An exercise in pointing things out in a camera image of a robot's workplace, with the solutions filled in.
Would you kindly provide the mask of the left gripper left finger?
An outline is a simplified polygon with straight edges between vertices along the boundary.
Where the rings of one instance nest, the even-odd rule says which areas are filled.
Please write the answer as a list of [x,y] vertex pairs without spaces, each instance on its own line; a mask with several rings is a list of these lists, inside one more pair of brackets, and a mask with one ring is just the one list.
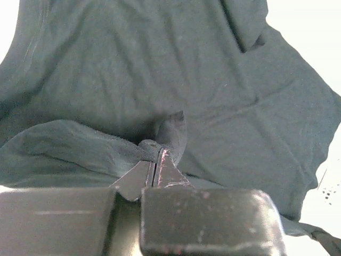
[[1,255],[140,255],[140,161],[109,187],[1,188]]

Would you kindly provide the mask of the black t-shirt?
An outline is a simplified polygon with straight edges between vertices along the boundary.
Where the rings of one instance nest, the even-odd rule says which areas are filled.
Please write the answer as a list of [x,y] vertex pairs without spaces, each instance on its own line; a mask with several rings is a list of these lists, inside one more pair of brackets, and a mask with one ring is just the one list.
[[195,189],[260,190],[301,223],[340,96],[266,1],[20,1],[1,63],[1,187],[109,187],[165,149]]

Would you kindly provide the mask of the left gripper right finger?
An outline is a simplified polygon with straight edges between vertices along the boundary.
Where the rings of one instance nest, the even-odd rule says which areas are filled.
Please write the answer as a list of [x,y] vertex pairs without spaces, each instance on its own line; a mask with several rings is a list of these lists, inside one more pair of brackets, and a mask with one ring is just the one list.
[[195,189],[162,149],[141,196],[143,255],[286,255],[269,195],[248,189]]

